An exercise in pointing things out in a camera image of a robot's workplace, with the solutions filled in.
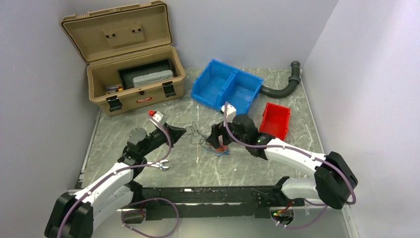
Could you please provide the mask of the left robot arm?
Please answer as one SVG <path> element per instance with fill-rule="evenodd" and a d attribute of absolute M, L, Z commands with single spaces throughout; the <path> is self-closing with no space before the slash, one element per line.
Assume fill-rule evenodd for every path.
<path fill-rule="evenodd" d="M 143 168 L 168 170 L 166 158 L 153 163 L 146 155 L 166 144 L 169 148 L 186 129 L 164 124 L 147 133 L 143 128 L 130 132 L 121 157 L 98 180 L 73 195 L 63 193 L 55 202 L 44 235 L 47 238 L 90 238 L 94 230 L 117 209 L 136 208 L 150 199 L 134 181 Z"/>

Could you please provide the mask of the red plastic bin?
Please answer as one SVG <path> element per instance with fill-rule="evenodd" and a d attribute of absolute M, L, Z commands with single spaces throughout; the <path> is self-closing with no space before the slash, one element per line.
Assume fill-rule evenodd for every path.
<path fill-rule="evenodd" d="M 291 109 L 274 103 L 266 103 L 259 132 L 267 133 L 281 140 L 285 140 Z"/>

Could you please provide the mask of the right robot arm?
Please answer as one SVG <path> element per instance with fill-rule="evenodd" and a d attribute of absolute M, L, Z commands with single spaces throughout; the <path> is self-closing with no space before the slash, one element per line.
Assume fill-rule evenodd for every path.
<path fill-rule="evenodd" d="M 247 114 L 213 124 L 206 140 L 215 149 L 236 142 L 254 157 L 280 162 L 304 172 L 307 178 L 284 176 L 272 187 L 273 200 L 279 206 L 295 199 L 320 200 L 323 205 L 337 210 L 345 204 L 356 203 L 354 189 L 358 180 L 339 153 L 311 152 L 259 132 Z"/>

